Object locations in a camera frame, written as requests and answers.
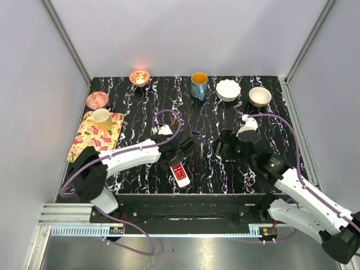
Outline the white red remote control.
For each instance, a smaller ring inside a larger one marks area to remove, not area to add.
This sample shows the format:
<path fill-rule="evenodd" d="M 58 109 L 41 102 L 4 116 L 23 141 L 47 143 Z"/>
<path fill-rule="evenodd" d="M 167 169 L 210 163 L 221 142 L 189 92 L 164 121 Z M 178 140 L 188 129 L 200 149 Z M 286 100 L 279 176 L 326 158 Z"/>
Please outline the white red remote control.
<path fill-rule="evenodd" d="M 184 188 L 190 184 L 190 179 L 181 163 L 172 165 L 170 169 L 179 188 Z"/>

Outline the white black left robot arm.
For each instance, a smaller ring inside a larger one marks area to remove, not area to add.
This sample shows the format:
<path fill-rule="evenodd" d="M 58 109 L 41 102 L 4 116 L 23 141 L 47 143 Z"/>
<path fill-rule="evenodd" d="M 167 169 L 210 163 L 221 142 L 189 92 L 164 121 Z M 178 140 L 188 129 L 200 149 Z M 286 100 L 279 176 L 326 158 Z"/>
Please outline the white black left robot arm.
<path fill-rule="evenodd" d="M 116 173 L 144 164 L 160 164 L 171 169 L 179 187 L 190 184 L 182 161 L 194 153 L 194 141 L 189 136 L 156 134 L 133 146 L 119 150 L 97 151 L 86 147 L 72 163 L 70 184 L 82 203 L 91 203 L 102 211 L 109 222 L 117 222 L 122 216 L 113 193 L 105 182 Z"/>

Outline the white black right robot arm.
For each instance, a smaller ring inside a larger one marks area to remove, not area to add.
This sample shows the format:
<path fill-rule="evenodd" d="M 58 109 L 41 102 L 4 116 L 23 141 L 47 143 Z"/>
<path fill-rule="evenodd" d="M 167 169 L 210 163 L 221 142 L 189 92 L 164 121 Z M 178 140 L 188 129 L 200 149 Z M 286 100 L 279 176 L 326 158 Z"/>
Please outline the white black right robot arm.
<path fill-rule="evenodd" d="M 262 183 L 289 195 L 301 208 L 266 194 L 257 203 L 256 217 L 286 223 L 321 244 L 335 261 L 348 264 L 359 250 L 359 213 L 332 201 L 281 155 L 270 151 L 254 130 L 222 130 L 216 152 L 228 161 L 244 160 Z"/>

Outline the cream round bowl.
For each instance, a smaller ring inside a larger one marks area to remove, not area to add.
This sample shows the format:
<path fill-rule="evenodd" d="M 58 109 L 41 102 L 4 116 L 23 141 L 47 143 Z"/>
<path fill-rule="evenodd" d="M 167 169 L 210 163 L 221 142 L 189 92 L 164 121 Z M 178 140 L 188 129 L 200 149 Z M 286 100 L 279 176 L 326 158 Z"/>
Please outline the cream round bowl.
<path fill-rule="evenodd" d="M 263 87 L 254 87 L 249 91 L 250 103 L 258 108 L 265 107 L 272 100 L 272 94 Z"/>

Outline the white scalloped bowl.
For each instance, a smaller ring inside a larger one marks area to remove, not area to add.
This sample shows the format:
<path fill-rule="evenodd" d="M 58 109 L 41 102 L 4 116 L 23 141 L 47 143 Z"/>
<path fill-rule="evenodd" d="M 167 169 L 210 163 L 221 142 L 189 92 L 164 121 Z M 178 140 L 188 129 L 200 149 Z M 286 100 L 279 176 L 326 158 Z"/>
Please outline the white scalloped bowl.
<path fill-rule="evenodd" d="M 236 81 L 226 79 L 217 84 L 215 91 L 221 101 L 232 102 L 240 96 L 241 87 Z"/>

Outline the blue mug yellow inside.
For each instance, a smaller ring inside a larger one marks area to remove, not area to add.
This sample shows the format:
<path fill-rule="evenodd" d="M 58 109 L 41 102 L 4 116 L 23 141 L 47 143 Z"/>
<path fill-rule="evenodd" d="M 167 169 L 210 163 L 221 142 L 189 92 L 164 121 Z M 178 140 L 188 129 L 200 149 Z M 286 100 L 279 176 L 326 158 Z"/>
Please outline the blue mug yellow inside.
<path fill-rule="evenodd" d="M 194 73 L 191 77 L 191 94 L 194 98 L 203 101 L 208 87 L 208 77 L 204 73 Z"/>

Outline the red patterned small bowl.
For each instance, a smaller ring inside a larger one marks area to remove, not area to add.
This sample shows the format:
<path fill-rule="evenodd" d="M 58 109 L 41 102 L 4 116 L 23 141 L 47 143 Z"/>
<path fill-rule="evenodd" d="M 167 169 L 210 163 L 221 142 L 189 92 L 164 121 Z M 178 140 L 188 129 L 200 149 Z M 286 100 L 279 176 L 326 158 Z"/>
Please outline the red patterned small bowl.
<path fill-rule="evenodd" d="M 145 86 L 150 80 L 150 73 L 146 69 L 136 69 L 130 73 L 129 80 L 138 87 Z"/>

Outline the cream yellow cup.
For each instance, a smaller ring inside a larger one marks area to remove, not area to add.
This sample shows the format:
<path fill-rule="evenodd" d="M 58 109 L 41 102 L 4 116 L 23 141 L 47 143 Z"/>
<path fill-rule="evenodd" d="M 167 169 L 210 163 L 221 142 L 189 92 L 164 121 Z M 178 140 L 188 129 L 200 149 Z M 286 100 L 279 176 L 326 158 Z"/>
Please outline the cream yellow cup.
<path fill-rule="evenodd" d="M 92 114 L 94 123 L 104 131 L 110 131 L 113 127 L 111 114 L 107 109 L 97 109 Z"/>

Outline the floral pink tray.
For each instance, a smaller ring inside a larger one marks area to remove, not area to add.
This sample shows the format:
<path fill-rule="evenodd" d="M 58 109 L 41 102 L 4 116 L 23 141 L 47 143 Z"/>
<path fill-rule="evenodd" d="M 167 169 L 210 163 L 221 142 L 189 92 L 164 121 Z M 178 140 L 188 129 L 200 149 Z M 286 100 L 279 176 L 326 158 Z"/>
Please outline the floral pink tray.
<path fill-rule="evenodd" d="M 73 163 L 81 152 L 86 148 L 93 146 L 96 151 L 114 150 L 122 129 L 124 115 L 111 112 L 112 129 L 104 131 L 95 125 L 92 120 L 93 111 L 84 114 L 82 122 L 73 140 L 67 160 Z"/>

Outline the red patterned saucer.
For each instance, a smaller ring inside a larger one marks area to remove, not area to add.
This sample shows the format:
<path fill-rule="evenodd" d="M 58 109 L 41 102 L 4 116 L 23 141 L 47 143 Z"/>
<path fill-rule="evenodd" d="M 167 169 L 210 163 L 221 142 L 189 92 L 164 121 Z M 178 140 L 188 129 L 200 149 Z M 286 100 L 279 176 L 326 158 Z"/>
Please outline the red patterned saucer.
<path fill-rule="evenodd" d="M 86 99 L 86 105 L 91 110 L 104 108 L 109 101 L 109 96 L 103 91 L 91 93 Z"/>

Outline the black mounting base plate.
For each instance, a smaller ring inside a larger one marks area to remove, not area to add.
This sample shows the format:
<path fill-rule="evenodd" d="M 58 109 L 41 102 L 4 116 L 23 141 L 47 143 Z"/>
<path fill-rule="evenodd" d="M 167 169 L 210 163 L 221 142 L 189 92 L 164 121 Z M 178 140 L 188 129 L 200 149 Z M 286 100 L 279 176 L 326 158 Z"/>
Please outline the black mounting base plate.
<path fill-rule="evenodd" d="M 110 215 L 150 235 L 238 235 L 251 224 L 273 224 L 259 206 L 265 194 L 116 195 Z"/>

